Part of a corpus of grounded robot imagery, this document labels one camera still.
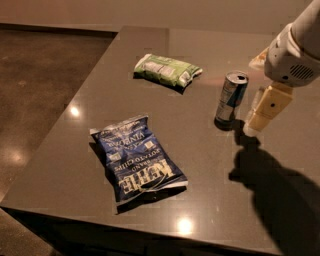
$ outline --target floor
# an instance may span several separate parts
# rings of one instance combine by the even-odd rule
[[[1,201],[113,35],[0,28],[0,39]],[[0,210],[0,255],[60,254]]]

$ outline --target can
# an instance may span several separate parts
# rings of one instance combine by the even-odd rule
[[[247,74],[242,71],[231,71],[226,74],[214,119],[214,123],[219,129],[232,130],[248,82]]]

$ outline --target chip bag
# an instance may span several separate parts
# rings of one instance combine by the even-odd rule
[[[90,134],[106,154],[106,167],[114,174],[117,205],[145,192],[188,184],[147,126],[148,116],[137,116]]]
[[[202,69],[187,62],[146,54],[134,68],[135,77],[143,77],[160,84],[185,89]]]

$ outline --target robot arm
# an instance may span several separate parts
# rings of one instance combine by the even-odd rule
[[[257,92],[244,127],[248,136],[256,136],[290,103],[294,87],[308,85],[320,75],[320,0],[288,24],[251,66],[257,61],[273,82]]]

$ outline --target table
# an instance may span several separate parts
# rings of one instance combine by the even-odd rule
[[[248,62],[273,37],[124,27],[0,206],[27,226],[29,220],[36,233],[42,228],[39,235],[54,245],[59,235],[78,245],[86,240],[87,249],[99,251],[104,244],[136,255],[163,255],[165,250],[193,255],[198,249],[197,255],[212,255],[211,244],[277,255],[319,252],[320,81],[296,89],[294,102],[251,146],[213,124],[224,75],[231,70],[249,75],[238,113],[245,118],[256,90],[269,83]],[[133,68],[146,53],[190,62],[204,72],[183,94],[133,79]],[[117,214],[89,129],[139,114],[149,115],[149,128],[189,185],[180,194]],[[230,179],[236,166],[247,187]],[[172,244],[164,248],[161,239],[148,235],[167,237]],[[201,246],[188,247],[187,242]],[[188,249],[181,252],[184,246]]]

